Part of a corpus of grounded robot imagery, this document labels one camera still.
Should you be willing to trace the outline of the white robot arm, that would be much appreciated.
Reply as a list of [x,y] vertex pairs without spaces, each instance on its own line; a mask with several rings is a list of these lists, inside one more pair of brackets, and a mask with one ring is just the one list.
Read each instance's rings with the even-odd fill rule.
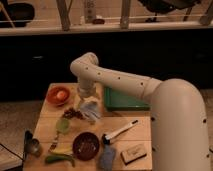
[[205,103],[192,83],[102,68],[92,52],[73,60],[70,70],[82,98],[92,96],[98,82],[150,105],[152,171],[211,171]]

